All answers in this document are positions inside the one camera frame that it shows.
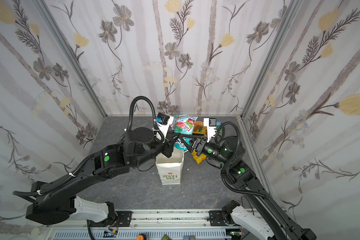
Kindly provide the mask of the yellow mango gummy bag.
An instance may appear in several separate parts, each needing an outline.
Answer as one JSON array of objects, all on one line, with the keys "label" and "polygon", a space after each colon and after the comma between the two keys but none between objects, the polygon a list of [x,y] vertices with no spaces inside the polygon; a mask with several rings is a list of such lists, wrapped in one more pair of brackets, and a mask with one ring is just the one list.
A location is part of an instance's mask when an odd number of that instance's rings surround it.
[{"label": "yellow mango gummy bag", "polygon": [[206,135],[207,127],[204,126],[202,121],[196,121],[194,124],[193,134]]}]

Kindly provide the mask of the large yellow snack bag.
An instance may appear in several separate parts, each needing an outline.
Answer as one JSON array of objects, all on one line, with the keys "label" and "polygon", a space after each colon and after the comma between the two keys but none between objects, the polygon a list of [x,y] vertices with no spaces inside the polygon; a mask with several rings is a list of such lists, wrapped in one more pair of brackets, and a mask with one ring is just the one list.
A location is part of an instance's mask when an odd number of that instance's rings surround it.
[{"label": "large yellow snack bag", "polygon": [[196,161],[197,164],[200,164],[203,160],[207,158],[206,155],[201,154],[200,156],[197,155],[196,151],[192,152],[193,159]]}]

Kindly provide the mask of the red green snack bag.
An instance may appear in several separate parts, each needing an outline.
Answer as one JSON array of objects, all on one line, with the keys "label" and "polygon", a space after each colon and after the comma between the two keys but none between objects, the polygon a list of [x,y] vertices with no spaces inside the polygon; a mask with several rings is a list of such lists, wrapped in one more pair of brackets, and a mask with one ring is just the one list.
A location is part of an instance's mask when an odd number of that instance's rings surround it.
[{"label": "red green snack bag", "polygon": [[[170,125],[171,130],[175,133],[180,133],[183,135],[192,135],[195,123],[198,117],[191,115],[175,115],[173,123]],[[186,143],[190,145],[190,138],[185,138]],[[181,151],[187,151],[188,149],[183,144],[181,139],[178,139],[174,145],[175,148]]]}]

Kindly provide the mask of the white paper bag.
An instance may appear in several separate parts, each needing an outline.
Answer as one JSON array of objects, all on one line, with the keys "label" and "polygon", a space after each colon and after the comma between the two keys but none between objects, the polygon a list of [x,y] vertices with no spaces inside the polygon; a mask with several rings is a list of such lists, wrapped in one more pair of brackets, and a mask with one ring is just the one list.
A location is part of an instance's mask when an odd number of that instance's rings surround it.
[{"label": "white paper bag", "polygon": [[184,165],[184,151],[174,148],[172,156],[163,154],[156,157],[156,167],[162,185],[180,185]]}]

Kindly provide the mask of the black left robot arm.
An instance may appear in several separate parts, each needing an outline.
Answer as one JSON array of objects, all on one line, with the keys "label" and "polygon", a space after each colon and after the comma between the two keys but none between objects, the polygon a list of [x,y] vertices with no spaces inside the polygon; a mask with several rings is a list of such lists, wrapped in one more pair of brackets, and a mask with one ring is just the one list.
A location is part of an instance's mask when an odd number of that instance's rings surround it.
[{"label": "black left robot arm", "polygon": [[[152,111],[153,127],[132,128],[135,105],[147,102]],[[78,166],[63,177],[50,183],[35,182],[30,192],[14,191],[13,195],[31,203],[26,219],[42,225],[54,225],[78,216],[82,212],[77,193],[97,183],[137,169],[159,154],[172,155],[176,138],[166,136],[171,116],[156,113],[153,103],[144,96],[133,99],[129,121],[120,140],[84,158]]]}]

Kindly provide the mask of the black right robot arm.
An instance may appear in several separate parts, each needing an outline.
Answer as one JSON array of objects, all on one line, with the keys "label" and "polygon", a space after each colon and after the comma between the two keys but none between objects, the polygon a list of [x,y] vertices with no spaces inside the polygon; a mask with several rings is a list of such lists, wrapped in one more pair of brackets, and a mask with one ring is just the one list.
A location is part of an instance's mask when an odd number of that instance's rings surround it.
[{"label": "black right robot arm", "polygon": [[223,184],[230,191],[245,196],[261,215],[258,218],[233,202],[225,211],[229,224],[243,227],[259,240],[317,239],[313,230],[296,223],[266,191],[255,172],[242,161],[245,149],[241,144],[239,128],[232,122],[224,122],[218,130],[226,126],[233,127],[236,135],[222,138],[219,143],[210,143],[200,136],[178,134],[177,137],[190,152],[204,154],[219,162]]}]

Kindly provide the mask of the orange button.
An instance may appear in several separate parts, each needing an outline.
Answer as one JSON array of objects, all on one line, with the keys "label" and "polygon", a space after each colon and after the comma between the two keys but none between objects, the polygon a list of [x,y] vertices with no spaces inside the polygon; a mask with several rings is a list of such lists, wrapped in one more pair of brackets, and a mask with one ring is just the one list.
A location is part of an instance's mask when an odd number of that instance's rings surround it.
[{"label": "orange button", "polygon": [[139,234],[136,238],[136,240],[147,240],[148,237],[145,234]]}]

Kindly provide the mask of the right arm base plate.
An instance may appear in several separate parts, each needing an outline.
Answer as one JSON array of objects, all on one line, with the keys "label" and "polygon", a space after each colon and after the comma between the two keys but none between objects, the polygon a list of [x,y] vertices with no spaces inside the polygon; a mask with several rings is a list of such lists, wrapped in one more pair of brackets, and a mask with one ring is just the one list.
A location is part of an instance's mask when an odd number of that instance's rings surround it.
[{"label": "right arm base plate", "polygon": [[223,227],[223,226],[233,226],[231,215],[223,210],[211,210],[209,211],[209,218],[211,227]]}]

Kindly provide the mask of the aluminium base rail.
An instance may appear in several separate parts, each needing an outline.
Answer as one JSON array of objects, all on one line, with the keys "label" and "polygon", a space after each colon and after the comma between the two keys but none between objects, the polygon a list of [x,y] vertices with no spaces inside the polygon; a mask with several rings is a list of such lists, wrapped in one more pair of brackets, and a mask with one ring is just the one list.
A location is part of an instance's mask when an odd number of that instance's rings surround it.
[{"label": "aluminium base rail", "polygon": [[209,209],[123,210],[112,227],[94,227],[83,221],[68,220],[48,226],[42,240],[135,240],[144,234],[148,240],[254,240],[243,227],[217,224]]}]

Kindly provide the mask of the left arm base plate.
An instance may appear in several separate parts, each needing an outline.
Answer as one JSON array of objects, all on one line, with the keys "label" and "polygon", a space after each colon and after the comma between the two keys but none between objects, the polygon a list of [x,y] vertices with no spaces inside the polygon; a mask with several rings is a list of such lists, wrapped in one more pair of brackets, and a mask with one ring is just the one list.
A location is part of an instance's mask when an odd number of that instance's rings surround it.
[{"label": "left arm base plate", "polygon": [[89,221],[90,227],[129,227],[132,220],[132,211],[117,211],[110,213],[109,216],[99,222],[95,223]]}]

